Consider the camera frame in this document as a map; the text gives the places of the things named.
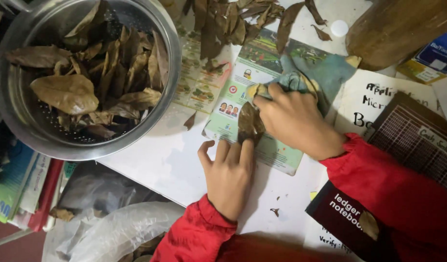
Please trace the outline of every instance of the hand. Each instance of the hand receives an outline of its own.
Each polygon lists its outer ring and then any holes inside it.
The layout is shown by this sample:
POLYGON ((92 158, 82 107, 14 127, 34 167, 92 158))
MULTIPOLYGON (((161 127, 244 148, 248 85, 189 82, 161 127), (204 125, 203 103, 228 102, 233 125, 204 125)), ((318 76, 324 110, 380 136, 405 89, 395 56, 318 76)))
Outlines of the hand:
POLYGON ((197 155, 203 165, 207 184, 207 198, 219 213, 230 221, 236 221, 245 205, 245 194, 253 173, 253 141, 247 139, 243 146, 226 140, 217 145, 215 161, 211 161, 207 150, 214 146, 207 141, 197 155))
POLYGON ((256 96, 253 103, 261 110, 260 116, 269 134, 316 160, 344 152, 342 145, 346 137, 324 121, 312 94, 285 93, 276 83, 268 89, 273 101, 256 96))

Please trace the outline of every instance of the stainless steel colander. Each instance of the stainless steel colander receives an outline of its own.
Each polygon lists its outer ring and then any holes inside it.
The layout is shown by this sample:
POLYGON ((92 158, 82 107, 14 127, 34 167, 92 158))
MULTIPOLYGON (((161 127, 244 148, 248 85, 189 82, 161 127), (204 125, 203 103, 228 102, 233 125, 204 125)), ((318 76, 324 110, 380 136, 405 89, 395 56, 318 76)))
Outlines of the stainless steel colander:
POLYGON ((110 32, 122 25, 139 31, 156 30, 167 47, 169 78, 162 97, 148 116, 133 129, 101 140, 89 134, 66 132, 56 114, 39 101, 29 84, 36 76, 7 62, 6 51, 29 45, 57 43, 81 21, 95 0, 35 0, 21 12, 0 44, 0 111, 12 132, 34 150, 64 160, 100 158, 122 150, 146 134, 170 104, 178 83, 181 48, 173 22, 157 0, 108 0, 112 10, 110 32))

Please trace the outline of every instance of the person's left hand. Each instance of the person's left hand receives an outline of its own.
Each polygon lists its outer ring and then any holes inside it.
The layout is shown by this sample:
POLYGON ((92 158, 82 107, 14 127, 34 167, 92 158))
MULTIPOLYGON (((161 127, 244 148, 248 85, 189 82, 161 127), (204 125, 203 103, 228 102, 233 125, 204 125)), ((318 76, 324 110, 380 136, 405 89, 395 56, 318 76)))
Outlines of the person's left hand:
POLYGON ((207 198, 222 216, 236 221, 253 173, 254 143, 247 139, 241 146, 220 140, 216 159, 211 161, 207 150, 214 145, 214 141, 206 141, 197 152, 206 176, 207 198))

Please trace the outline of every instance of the red sleeve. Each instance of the red sleeve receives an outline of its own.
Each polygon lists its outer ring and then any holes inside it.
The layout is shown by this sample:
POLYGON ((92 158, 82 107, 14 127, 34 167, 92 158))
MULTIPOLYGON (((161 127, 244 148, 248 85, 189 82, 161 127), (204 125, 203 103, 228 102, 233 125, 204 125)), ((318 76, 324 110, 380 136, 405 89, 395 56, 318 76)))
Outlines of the red sleeve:
POLYGON ((447 261, 447 190, 346 134, 346 154, 321 161, 330 181, 391 227, 402 261, 447 261))
POLYGON ((151 262, 214 262, 220 246, 235 234, 237 224, 227 222, 207 199, 189 205, 157 246, 151 262))

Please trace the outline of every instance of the white table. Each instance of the white table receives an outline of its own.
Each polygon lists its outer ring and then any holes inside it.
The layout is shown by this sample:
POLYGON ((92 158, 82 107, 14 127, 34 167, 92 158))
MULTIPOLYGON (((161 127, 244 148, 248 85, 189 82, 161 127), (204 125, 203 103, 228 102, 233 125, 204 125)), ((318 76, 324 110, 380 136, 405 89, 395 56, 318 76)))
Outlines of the white table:
MULTIPOLYGON (((285 8, 296 2, 280 0, 285 8)), ((344 20, 351 26, 371 3, 365 0, 319 0, 316 5, 327 24, 344 20)), ((189 14, 185 20, 192 23, 193 19, 189 14)), ((315 24, 312 15, 307 8, 303 8, 293 25, 290 38, 330 53, 347 55, 344 37, 335 37, 329 28, 320 27, 333 39, 321 41, 312 24, 315 24)), ((277 21, 267 28, 277 31, 278 26, 277 21)), ((232 46, 221 55, 231 56, 234 62, 240 48, 232 46)), ((187 206, 197 201, 206 193, 204 173, 196 152, 206 141, 201 131, 209 115, 198 112, 195 125, 186 131, 183 123, 194 112, 172 103, 143 138, 118 153, 98 159, 98 162, 180 205, 187 206)), ((209 150, 209 156, 215 157, 215 146, 209 150)), ((238 232, 268 233, 302 243, 309 218, 304 212, 310 201, 309 192, 317 190, 322 172, 325 168, 306 155, 293 177, 257 163, 250 198, 239 220, 238 232), (271 208, 280 209, 279 217, 270 211, 271 208)))

